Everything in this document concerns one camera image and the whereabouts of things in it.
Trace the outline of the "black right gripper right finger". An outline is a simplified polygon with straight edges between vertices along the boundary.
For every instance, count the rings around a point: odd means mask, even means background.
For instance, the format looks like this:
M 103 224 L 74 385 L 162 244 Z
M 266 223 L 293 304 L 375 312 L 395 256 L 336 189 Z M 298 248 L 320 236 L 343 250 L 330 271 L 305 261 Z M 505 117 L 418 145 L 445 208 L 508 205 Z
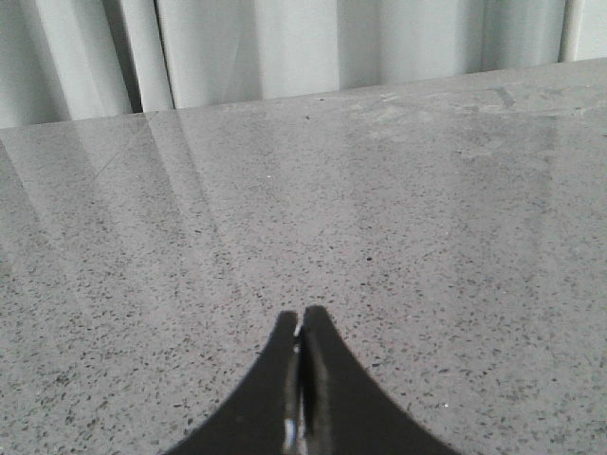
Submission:
M 310 454 L 453 454 L 404 413 L 350 352 L 328 312 L 308 307 L 301 331 Z

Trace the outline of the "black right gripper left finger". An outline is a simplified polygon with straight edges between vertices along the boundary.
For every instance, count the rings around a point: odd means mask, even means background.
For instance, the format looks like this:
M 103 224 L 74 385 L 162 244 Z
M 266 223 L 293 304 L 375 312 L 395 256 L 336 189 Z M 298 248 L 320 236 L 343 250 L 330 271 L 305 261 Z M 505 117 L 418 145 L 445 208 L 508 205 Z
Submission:
M 297 454 L 300 353 L 295 312 L 276 319 L 267 345 L 221 407 L 171 454 Z

